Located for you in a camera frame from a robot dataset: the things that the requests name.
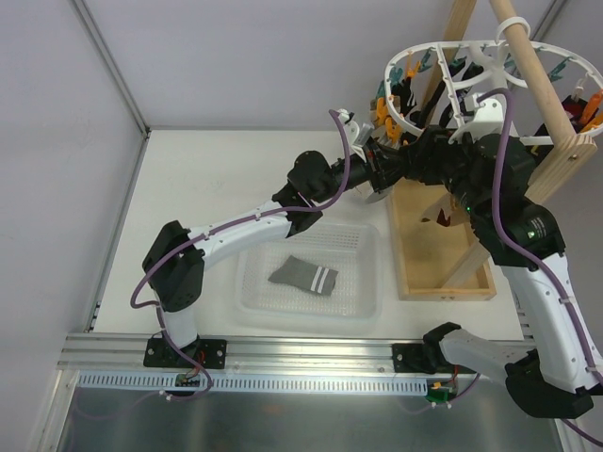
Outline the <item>grey striped sock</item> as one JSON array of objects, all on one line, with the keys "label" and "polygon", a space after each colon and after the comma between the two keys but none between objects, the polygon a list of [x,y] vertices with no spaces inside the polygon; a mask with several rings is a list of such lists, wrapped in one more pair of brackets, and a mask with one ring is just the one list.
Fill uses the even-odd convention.
[{"label": "grey striped sock", "polygon": [[317,266],[290,255],[269,276],[270,283],[285,284],[301,291],[329,297],[336,284],[339,272],[326,266]]},{"label": "grey striped sock", "polygon": [[361,201],[365,204],[379,202],[386,198],[391,193],[391,191],[392,187],[376,190],[372,187],[370,182],[362,183],[354,189],[354,192],[360,197]]}]

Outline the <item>orange clothes peg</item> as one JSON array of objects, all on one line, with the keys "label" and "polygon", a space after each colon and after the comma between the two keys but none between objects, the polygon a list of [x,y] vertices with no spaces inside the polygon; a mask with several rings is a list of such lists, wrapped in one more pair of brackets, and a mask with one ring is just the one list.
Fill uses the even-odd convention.
[{"label": "orange clothes peg", "polygon": [[399,143],[402,129],[390,116],[384,97],[376,100],[374,113],[375,126],[377,128],[384,127],[385,135],[392,144]]}]

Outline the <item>white plastic sock hanger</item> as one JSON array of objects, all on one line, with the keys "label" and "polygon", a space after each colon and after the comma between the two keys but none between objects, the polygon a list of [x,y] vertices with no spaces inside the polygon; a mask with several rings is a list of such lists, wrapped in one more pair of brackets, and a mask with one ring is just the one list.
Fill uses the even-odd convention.
[{"label": "white plastic sock hanger", "polygon": [[[602,86],[602,74],[595,66],[573,52],[551,44],[534,41],[533,49],[537,55],[541,53],[557,56],[561,61],[548,74],[550,82],[561,78],[561,71],[569,64],[584,70],[570,96],[581,98],[584,84],[591,80],[598,87]],[[393,120],[401,127],[403,134],[418,137],[423,133],[425,122],[411,119],[410,113],[416,107],[415,96],[411,89],[412,80],[432,67],[430,58],[435,57],[434,66],[441,70],[440,80],[436,82],[435,95],[428,104],[436,106],[439,99],[446,95],[449,100],[448,115],[443,127],[452,122],[455,132],[469,117],[465,100],[472,94],[477,85],[490,83],[497,88],[521,88],[527,85],[522,78],[512,74],[516,66],[507,41],[501,36],[498,40],[457,40],[436,41],[409,47],[396,54],[385,68],[384,79],[378,89],[376,100],[384,97],[387,109]],[[371,104],[371,118],[374,120],[376,100]],[[602,125],[587,132],[578,132],[597,137],[602,134]]]}]

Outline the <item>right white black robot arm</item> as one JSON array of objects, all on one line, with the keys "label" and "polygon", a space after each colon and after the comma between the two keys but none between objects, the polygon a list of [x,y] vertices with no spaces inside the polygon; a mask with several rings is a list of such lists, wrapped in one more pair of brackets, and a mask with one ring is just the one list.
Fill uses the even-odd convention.
[{"label": "right white black robot arm", "polygon": [[399,154],[403,178],[444,186],[466,211],[518,297],[535,342],[529,351],[513,351],[447,322],[424,334],[421,352],[407,364],[431,374],[455,364],[471,369],[504,386],[535,418],[574,420],[591,410],[602,393],[602,357],[574,298],[559,225],[526,194],[534,157],[516,137],[449,143],[438,127]]}]

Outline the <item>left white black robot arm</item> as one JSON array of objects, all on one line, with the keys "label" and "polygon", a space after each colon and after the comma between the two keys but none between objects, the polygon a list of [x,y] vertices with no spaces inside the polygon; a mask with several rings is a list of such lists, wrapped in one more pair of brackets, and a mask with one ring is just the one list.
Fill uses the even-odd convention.
[{"label": "left white black robot arm", "polygon": [[177,366],[201,367],[199,333],[190,308],[202,294],[206,270],[255,245],[308,230],[344,192],[363,183],[385,192],[409,168],[410,160],[401,151],[375,141],[359,154],[346,149],[333,164],[318,151],[301,153],[284,187],[251,212],[199,230],[177,220],[165,224],[142,261],[144,276],[130,305],[142,308],[138,294],[144,285],[150,286],[166,356]]}]

